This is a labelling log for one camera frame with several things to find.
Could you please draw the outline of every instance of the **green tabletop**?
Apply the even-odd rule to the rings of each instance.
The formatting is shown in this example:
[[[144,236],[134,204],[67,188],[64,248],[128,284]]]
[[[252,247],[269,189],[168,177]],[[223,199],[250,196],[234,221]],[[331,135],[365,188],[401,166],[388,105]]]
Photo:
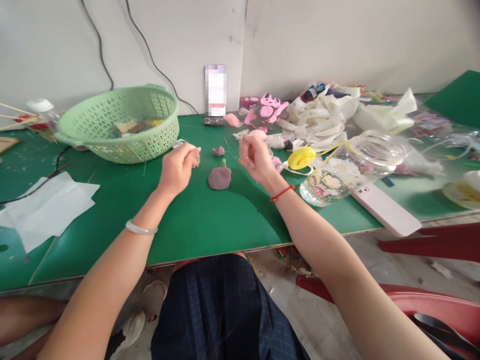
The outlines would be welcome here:
[[[242,129],[203,127],[195,115],[180,116],[179,122],[180,137],[202,147],[201,164],[193,170],[187,189],[166,211],[147,265],[288,244],[291,239],[287,228],[269,196],[236,159],[239,144],[232,134]],[[28,130],[1,135],[22,141],[1,155],[0,200],[8,200],[50,174],[57,154],[65,145],[49,143]],[[221,158],[212,155],[212,148],[218,146],[225,148],[224,157],[232,170],[230,187],[222,191],[212,190],[207,184],[212,168],[221,165]],[[276,152],[282,160],[288,154],[284,150]],[[6,250],[2,246],[4,251],[0,252],[0,291],[85,275],[155,189],[162,171],[162,157],[125,165],[103,160],[91,152],[70,149],[62,164],[70,161],[74,162],[65,171],[75,181],[100,184],[92,198],[95,205],[74,220],[62,236],[50,238],[28,255],[13,229],[0,228],[0,246],[8,246]],[[476,170],[463,165],[465,161],[468,160],[446,161],[445,177],[393,175],[394,187],[387,187],[381,181],[376,185],[420,221],[469,213],[440,191],[445,183],[458,180],[462,173]],[[294,185],[305,179],[288,171],[282,174]],[[382,227],[351,196],[316,209],[342,234]]]

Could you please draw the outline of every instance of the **bamboo skewer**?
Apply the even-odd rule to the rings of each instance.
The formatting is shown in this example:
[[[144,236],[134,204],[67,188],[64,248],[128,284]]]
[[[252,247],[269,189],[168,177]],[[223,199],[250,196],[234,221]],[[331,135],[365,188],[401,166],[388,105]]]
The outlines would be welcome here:
[[[9,108],[9,109],[12,109],[12,110],[15,110],[15,111],[19,111],[21,113],[25,113],[25,114],[31,115],[33,117],[37,117],[37,115],[35,115],[34,113],[31,113],[31,112],[28,112],[28,111],[25,111],[25,110],[20,110],[20,109],[17,109],[16,107],[13,107],[13,106],[8,106],[8,105],[2,104],[2,103],[0,103],[0,106]]]
[[[2,115],[2,114],[0,114],[0,118],[8,118],[8,119],[25,120],[25,119],[22,119],[22,118],[21,118],[21,117],[19,117],[19,116],[8,116],[8,115]]]
[[[20,126],[20,125],[25,125],[25,124],[28,124],[28,123],[36,123],[36,122],[39,122],[41,120],[42,119],[40,119],[38,117],[28,118],[28,119],[26,119],[22,122],[16,122],[16,123],[11,124],[11,125],[0,127],[0,131],[8,130],[8,129],[11,129],[11,128],[14,128],[14,127],[17,127],[17,126]]]

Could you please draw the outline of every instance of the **purple clay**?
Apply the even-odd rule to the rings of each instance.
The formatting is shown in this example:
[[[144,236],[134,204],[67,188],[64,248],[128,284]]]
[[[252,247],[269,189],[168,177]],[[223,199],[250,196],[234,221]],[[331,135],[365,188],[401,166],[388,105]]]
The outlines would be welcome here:
[[[214,167],[208,175],[208,185],[213,190],[225,190],[230,186],[232,170],[227,167],[227,160],[221,160],[221,166]]]
[[[225,149],[223,146],[219,146],[216,149],[212,149],[212,151],[213,151],[213,156],[216,158],[225,155]]]

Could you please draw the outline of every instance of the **dark plaid shorts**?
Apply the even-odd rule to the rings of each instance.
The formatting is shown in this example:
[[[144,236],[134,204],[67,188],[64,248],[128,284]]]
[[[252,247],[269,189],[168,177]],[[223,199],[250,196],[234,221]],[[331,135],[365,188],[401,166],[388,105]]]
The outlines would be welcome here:
[[[204,258],[173,273],[151,357],[309,359],[249,262],[235,254]]]

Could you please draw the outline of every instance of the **light green plastic basket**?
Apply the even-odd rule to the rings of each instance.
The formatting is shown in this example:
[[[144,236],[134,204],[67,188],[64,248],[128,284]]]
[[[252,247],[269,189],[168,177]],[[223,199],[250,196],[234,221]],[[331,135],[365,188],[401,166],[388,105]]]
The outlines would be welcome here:
[[[170,149],[179,136],[177,99],[162,86],[145,85],[113,90],[82,101],[58,122],[55,137],[85,146],[99,157],[120,164],[142,163]],[[115,138],[115,123],[164,121],[143,132]]]

